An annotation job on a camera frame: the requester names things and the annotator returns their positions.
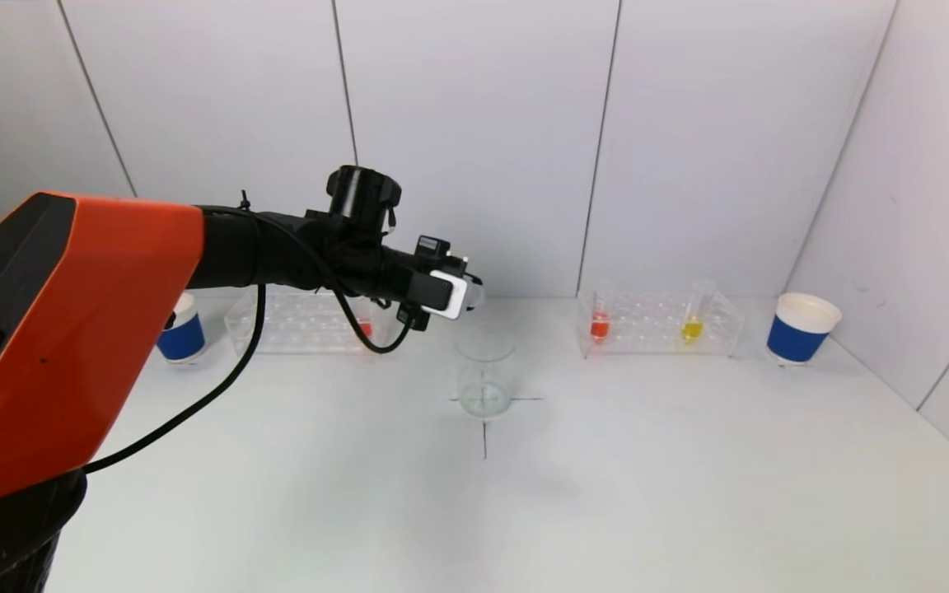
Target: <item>robotic arm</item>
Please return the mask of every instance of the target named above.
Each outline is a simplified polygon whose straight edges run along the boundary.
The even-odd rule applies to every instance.
[[[383,245],[400,202],[390,177],[343,166],[327,189],[329,210],[304,217],[251,212],[247,199],[224,208],[39,193],[0,222],[0,592],[42,590],[87,462],[185,288],[259,285],[260,305],[266,284],[330,289],[377,353],[430,315],[470,307],[481,281],[447,241],[419,237],[413,253]],[[398,340],[368,341],[350,296],[397,301]]]

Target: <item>red liquid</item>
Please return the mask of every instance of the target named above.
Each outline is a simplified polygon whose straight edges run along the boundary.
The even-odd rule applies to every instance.
[[[591,314],[591,341],[602,344],[610,335],[610,316],[599,311]]]

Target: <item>blue cup band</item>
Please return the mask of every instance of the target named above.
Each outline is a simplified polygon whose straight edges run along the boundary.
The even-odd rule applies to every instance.
[[[200,315],[177,327],[163,331],[156,341],[159,352],[166,360],[181,360],[191,357],[203,349],[203,328],[200,328]]]
[[[768,334],[768,349],[779,357],[792,362],[807,362],[815,356],[815,350],[822,345],[829,334],[809,334],[801,331],[775,316]]]

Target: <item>test tube rack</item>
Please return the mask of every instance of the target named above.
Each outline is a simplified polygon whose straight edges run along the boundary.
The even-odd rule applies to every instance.
[[[354,314],[372,328],[372,340],[385,330],[379,307],[350,299]],[[255,327],[255,296],[246,294],[226,314],[226,333],[237,354],[244,352]],[[368,349],[354,335],[335,295],[287,292],[267,294],[266,320],[256,353],[359,354]]]

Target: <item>paper cup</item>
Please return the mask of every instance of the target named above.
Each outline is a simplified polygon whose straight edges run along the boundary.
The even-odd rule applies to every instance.
[[[787,364],[803,364],[815,356],[837,322],[840,309],[818,296],[788,292],[778,298],[768,350]]]
[[[196,299],[192,294],[181,293],[174,306],[174,323],[159,334],[156,346],[169,362],[187,361],[203,350],[203,327],[200,327],[200,315],[196,314]]]

